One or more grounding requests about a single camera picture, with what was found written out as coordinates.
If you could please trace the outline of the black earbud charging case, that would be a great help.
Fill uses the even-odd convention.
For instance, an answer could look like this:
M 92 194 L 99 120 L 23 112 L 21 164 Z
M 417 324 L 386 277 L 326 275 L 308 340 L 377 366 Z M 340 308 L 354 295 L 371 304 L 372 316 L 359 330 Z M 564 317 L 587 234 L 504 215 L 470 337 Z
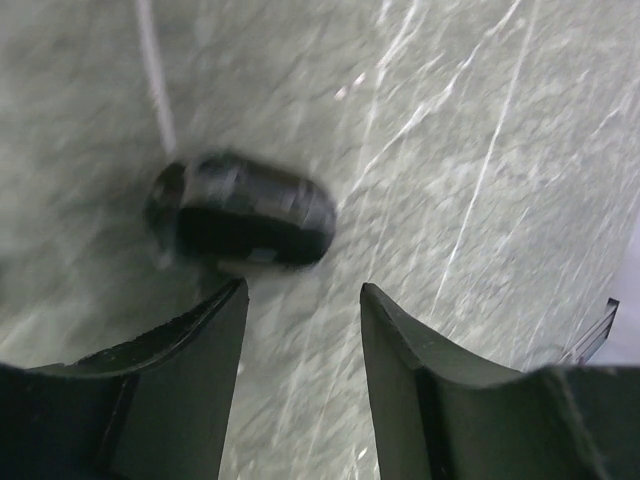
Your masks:
M 143 218 L 169 258 L 302 269 L 330 249 L 334 199 L 306 175 L 233 149 L 169 163 Z

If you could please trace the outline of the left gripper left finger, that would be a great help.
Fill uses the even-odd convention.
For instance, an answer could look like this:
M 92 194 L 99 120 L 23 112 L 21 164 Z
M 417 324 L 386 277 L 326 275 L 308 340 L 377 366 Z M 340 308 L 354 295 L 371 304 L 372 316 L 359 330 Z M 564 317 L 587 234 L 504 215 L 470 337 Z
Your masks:
M 185 314 L 73 364 L 1 368 L 5 479 L 214 479 L 249 304 L 226 282 Z

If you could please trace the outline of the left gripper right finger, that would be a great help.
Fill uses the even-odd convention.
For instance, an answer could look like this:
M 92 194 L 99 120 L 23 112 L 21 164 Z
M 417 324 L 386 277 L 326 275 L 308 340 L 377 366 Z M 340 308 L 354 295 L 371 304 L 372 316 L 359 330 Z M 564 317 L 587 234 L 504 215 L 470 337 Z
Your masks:
M 639 371 L 484 359 L 374 284 L 361 335 L 384 479 L 635 479 Z

